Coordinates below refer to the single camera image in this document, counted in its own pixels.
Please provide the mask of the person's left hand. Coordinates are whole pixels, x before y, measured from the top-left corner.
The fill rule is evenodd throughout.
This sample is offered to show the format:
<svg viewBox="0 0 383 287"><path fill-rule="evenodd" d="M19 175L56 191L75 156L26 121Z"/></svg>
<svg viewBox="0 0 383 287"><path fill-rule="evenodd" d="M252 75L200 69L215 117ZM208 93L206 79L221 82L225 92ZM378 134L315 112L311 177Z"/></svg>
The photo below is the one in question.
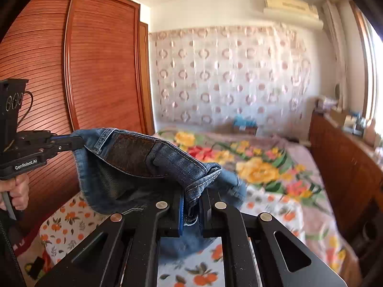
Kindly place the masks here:
<svg viewBox="0 0 383 287"><path fill-rule="evenodd" d="M21 174L16 177L1 180L0 191L8 192L12 198L12 204L16 210L25 210L28 206L29 193L28 174Z"/></svg>

